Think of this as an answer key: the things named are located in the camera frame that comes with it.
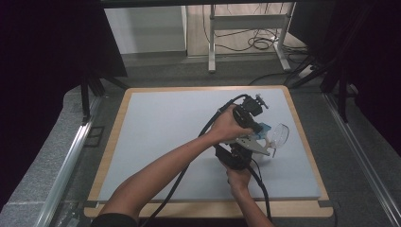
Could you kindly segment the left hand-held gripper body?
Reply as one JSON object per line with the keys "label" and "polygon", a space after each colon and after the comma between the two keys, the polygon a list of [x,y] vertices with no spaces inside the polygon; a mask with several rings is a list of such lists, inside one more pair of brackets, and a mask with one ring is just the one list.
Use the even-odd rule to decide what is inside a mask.
{"label": "left hand-held gripper body", "polygon": [[253,117],[262,114],[263,107],[268,108],[261,95],[257,94],[255,98],[246,96],[243,102],[233,109],[234,119],[240,127],[252,129],[251,124],[256,123]]}

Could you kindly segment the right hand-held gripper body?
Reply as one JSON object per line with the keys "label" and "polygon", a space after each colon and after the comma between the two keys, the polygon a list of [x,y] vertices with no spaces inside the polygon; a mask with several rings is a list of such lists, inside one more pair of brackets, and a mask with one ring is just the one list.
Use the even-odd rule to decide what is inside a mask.
{"label": "right hand-held gripper body", "polygon": [[264,141],[265,144],[261,145],[251,136],[236,138],[228,143],[230,149],[226,149],[222,145],[215,145],[215,155],[230,169],[242,170],[249,166],[254,153],[270,156],[268,148],[271,146],[271,142],[268,138],[265,138]]}

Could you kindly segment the person's right hand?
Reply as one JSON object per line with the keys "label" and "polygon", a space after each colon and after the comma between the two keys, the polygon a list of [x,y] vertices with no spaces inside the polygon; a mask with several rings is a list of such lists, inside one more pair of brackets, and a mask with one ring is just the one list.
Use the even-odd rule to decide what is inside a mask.
{"label": "person's right hand", "polygon": [[233,190],[243,190],[248,188],[251,179],[251,173],[248,169],[234,170],[226,167],[228,184]]}

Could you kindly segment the person's left hand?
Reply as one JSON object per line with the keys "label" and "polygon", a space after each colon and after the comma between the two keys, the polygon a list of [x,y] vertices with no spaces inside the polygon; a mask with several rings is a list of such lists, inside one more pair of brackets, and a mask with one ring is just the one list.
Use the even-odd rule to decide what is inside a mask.
{"label": "person's left hand", "polygon": [[250,135],[253,130],[240,127],[234,118],[233,110],[235,105],[230,105],[214,122],[211,130],[206,133],[213,144],[234,140],[237,137]]}

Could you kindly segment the white power strip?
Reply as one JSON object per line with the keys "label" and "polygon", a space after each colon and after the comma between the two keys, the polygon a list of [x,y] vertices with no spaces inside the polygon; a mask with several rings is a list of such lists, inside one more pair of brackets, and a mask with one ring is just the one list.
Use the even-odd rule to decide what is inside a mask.
{"label": "white power strip", "polygon": [[302,78],[308,76],[309,74],[311,74],[315,69],[316,69],[316,67],[314,65],[309,64],[305,69],[303,69],[299,73],[298,77],[302,79]]}

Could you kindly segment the white table mat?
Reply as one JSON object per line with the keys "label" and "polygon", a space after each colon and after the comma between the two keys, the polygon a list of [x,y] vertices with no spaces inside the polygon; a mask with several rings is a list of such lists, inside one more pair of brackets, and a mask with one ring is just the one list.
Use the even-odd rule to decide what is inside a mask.
{"label": "white table mat", "polygon": [[251,166],[261,173],[273,201],[317,199],[322,195],[301,130],[283,87],[216,91],[129,92],[128,105],[112,149],[107,175],[97,198],[106,201],[129,176],[170,150],[196,138],[208,120],[230,99],[261,95],[268,108],[255,118],[272,129],[288,126],[286,143],[275,156],[254,154]]}

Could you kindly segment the black stand legs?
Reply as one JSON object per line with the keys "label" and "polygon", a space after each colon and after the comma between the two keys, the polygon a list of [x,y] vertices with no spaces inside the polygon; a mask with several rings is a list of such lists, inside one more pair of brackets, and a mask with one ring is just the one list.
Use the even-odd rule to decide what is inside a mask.
{"label": "black stand legs", "polygon": [[81,106],[82,106],[82,124],[86,125],[91,119],[91,108],[89,92],[92,92],[95,97],[105,95],[105,88],[101,82],[102,79],[107,80],[111,84],[123,89],[128,90],[130,86],[115,77],[108,76],[102,73],[94,73],[89,71],[81,77],[80,93],[81,93]]}
{"label": "black stand legs", "polygon": [[305,77],[298,79],[297,81],[291,83],[288,88],[295,89],[301,87],[302,85],[310,82],[311,80],[325,74],[324,79],[320,85],[320,90],[326,94],[331,93],[336,85],[339,85],[338,94],[338,114],[340,118],[347,123],[348,119],[346,116],[346,98],[347,98],[347,75],[345,73],[345,68],[343,67],[344,57],[342,54],[338,54],[327,64],[319,67],[318,69],[312,71]]}

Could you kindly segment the white cabinet panel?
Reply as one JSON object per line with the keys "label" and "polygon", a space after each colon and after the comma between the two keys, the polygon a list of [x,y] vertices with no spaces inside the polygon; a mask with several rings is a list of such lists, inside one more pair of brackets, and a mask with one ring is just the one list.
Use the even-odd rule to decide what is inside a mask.
{"label": "white cabinet panel", "polygon": [[105,9],[121,54],[185,52],[186,8]]}

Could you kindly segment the person's black sleeve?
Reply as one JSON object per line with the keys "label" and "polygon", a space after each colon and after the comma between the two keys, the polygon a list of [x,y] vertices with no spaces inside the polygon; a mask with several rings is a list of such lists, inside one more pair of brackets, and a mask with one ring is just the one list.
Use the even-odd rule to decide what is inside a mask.
{"label": "person's black sleeve", "polygon": [[138,224],[127,215],[110,213],[96,217],[90,227],[138,227]]}

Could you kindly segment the white metal desk frame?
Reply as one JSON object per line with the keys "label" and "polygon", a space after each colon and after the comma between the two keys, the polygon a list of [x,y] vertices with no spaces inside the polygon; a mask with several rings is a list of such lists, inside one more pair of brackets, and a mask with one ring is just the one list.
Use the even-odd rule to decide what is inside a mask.
{"label": "white metal desk frame", "polygon": [[290,71],[288,60],[283,51],[283,44],[288,33],[288,26],[295,7],[294,2],[289,2],[287,11],[278,14],[253,14],[253,15],[216,15],[216,6],[210,6],[209,14],[209,46],[208,46],[208,71],[216,72],[216,44],[215,32],[217,30],[259,30],[277,29],[280,34],[271,38],[275,53],[281,62],[285,72]]}

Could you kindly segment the aluminium rail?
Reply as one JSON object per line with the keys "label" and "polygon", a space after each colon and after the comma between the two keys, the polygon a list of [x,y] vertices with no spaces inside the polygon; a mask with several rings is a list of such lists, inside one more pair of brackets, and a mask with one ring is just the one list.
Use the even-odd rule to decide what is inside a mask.
{"label": "aluminium rail", "polygon": [[398,207],[398,204],[395,202],[387,186],[379,178],[377,172],[375,171],[372,163],[370,162],[361,144],[357,140],[349,124],[346,123],[338,113],[338,104],[331,95],[323,94],[323,97],[326,100],[330,112],[333,114],[341,133],[348,143],[348,146],[354,153],[358,165],[364,173],[366,180],[368,181],[370,187],[373,189],[380,205],[382,206],[386,216],[392,224],[392,227],[401,227],[401,209]]}
{"label": "aluminium rail", "polygon": [[93,111],[94,114],[89,117],[85,124],[81,124],[78,128],[74,140],[66,153],[66,156],[61,165],[61,169],[47,195],[47,198],[42,206],[37,220],[33,227],[49,227],[52,218],[54,217],[58,205],[61,201],[61,197],[64,190],[69,182],[69,179],[74,171],[75,165],[80,156],[81,150],[83,148],[85,139],[92,128],[93,121],[101,102],[101,97],[95,97],[89,106],[89,110]]}

